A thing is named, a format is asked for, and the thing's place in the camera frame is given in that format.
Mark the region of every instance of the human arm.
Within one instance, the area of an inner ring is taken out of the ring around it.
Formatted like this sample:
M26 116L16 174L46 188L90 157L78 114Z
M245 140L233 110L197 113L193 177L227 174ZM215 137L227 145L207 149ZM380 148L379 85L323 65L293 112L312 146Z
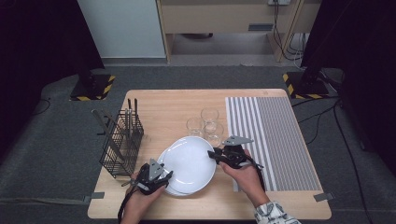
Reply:
M252 164L243 166L240 169L233 169L224 162L219 163L220 167L227 175L230 175L244 191L252 202L255 210L255 218L259 224L292 223L300 222L283 211L278 202L271 202L265 190L262 188L256 167Z
M133 188L129 187L126 191L128 194ZM163 194L165 186L160 187L150 195L145 195L139 189L135 189L128 203L125 204L121 224L137 224L146 214L149 207Z

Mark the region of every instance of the human hand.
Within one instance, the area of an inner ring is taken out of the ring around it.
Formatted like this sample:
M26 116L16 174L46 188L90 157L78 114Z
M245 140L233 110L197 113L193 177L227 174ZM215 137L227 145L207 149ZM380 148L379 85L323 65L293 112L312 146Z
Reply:
M250 156L247 149L244 149L245 154ZM227 163L220 162L220 167L227 175L230 175L251 200L255 207L264 203L269 203L270 199L262 189L262 184L257 174L256 167L252 164L243 166L240 169L233 169Z
M138 173L131 175L132 179L137 178ZM145 195L140 192L139 189L135 189L128 203L125 204L123 217L121 220L122 224L135 224L139 223L140 219L146 214L147 210L160 196L163 194L166 186L162 186L150 195ZM128 194L132 190L132 186L129 187L125 194Z

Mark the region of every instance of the wooden table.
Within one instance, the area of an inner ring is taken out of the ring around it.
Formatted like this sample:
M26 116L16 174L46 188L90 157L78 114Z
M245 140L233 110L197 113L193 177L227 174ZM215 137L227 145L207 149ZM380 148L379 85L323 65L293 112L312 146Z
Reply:
M136 98L139 118L145 129L135 171L150 158L158 159L166 148L185 136L187 119L199 117L203 107L217 108L219 121L227 127L225 97L232 96L288 97L283 90L272 89L128 91L121 108L127 108L128 98ZM121 184L128 179L113 178L103 168L95 192L104 192L105 197L92 199L88 216L117 218L127 189ZM271 200L280 202L288 213L299 219L328 219L332 215L327 201L317 202L313 197L323 193L322 190L267 193ZM253 209L246 194L234 192L232 179L217 166L212 180L205 188L187 197L174 197L164 193L150 207L144 219L254 219Z

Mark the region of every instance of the patterned sleeve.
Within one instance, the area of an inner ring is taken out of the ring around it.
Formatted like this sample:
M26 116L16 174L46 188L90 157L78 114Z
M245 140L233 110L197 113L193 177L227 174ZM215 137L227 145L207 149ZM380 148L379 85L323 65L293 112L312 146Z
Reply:
M277 202L260 205L256 208L254 217L258 224L301 224L296 218L285 213Z

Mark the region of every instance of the gray carpet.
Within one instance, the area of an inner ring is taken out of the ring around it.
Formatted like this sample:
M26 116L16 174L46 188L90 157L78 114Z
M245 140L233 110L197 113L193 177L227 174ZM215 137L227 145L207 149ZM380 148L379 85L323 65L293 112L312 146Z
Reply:
M128 90L139 89L286 89L282 74L293 67L249 66L135 66L108 67L116 76L109 95L103 101L72 102L69 94L77 76L49 84L42 99L0 167L0 198L67 199L82 202L94 190L101 165L102 130L92 109L108 109L115 114ZM297 104L302 100L292 99ZM333 106L336 99L316 100L295 106L297 120L303 120ZM361 179L364 199L374 223L394 223L396 219L396 178L374 152L360 149L359 139L345 111L336 107L336 115L346 136ZM347 147L332 110L301 122L311 158L329 201L332 218L303 223L369 223L361 203L359 185ZM0 223L116 223L116 220L92 220L87 204L55 205L45 203L2 203Z

